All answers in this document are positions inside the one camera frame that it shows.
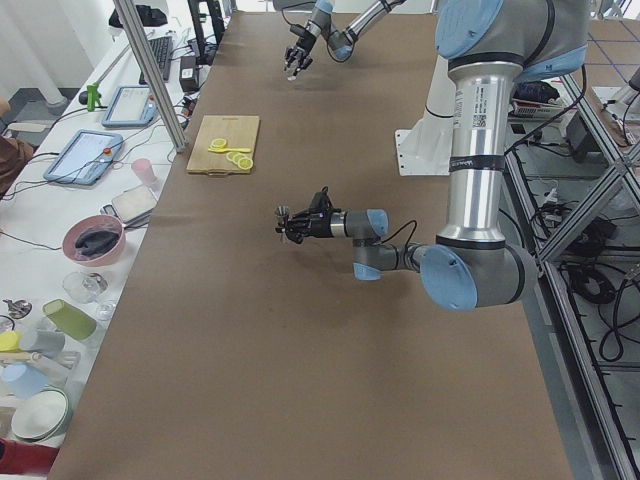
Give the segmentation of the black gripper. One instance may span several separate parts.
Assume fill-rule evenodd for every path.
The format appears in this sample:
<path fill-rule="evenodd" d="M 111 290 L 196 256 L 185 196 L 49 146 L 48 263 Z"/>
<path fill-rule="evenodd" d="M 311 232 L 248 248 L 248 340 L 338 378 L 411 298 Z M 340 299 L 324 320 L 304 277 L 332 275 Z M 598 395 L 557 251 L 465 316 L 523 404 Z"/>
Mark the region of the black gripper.
<path fill-rule="evenodd" d="M 313 22 L 312 20 L 308 20 L 305 25 L 294 24 L 292 26 L 292 32 L 298 37 L 295 46 L 287 46 L 285 49 L 284 55 L 284 68 L 285 69 L 294 69 L 297 58 L 298 58 L 298 50 L 302 52 L 303 55 L 309 55 L 312 51 L 317 37 L 320 35 L 320 27 Z M 302 71 L 306 70 L 313 63 L 313 59 L 309 56 L 300 58 L 298 60 L 297 66 L 294 70 L 294 75 L 298 76 Z"/>
<path fill-rule="evenodd" d="M 305 212 L 289 216 L 286 226 L 276 226 L 281 240 L 302 244 L 307 237 L 344 238 L 345 212 L 335 207 L 327 192 L 317 192 Z"/>

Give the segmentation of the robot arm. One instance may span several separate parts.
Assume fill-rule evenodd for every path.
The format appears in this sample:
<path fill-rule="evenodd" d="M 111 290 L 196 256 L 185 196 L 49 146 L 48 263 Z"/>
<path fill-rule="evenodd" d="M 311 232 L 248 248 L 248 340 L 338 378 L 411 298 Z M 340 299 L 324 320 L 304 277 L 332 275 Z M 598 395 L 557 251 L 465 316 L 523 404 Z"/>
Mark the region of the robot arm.
<path fill-rule="evenodd" d="M 438 12 L 435 44 L 455 87 L 447 221 L 433 245 L 392 243 L 387 214 L 344 211 L 326 191 L 306 210 L 276 212 L 278 233 L 349 238 L 354 274 L 417 272 L 425 291 L 449 310 L 509 304 L 535 285 L 533 257 L 498 228 L 511 93 L 521 82 L 580 69 L 590 7 L 585 1 L 448 1 Z"/>
<path fill-rule="evenodd" d="M 289 31 L 297 37 L 293 46 L 288 46 L 284 54 L 284 68 L 287 79 L 294 81 L 312 63 L 312 50 L 319 38 L 326 42 L 330 59 L 336 63 L 348 61 L 358 40 L 378 21 L 389 14 L 403 1 L 374 1 L 363 13 L 356 16 L 344 29 L 339 29 L 333 20 L 334 1 L 275 1 L 274 7 L 280 11 L 289 25 Z M 304 24 L 292 23 L 285 15 L 303 7 L 310 14 Z"/>

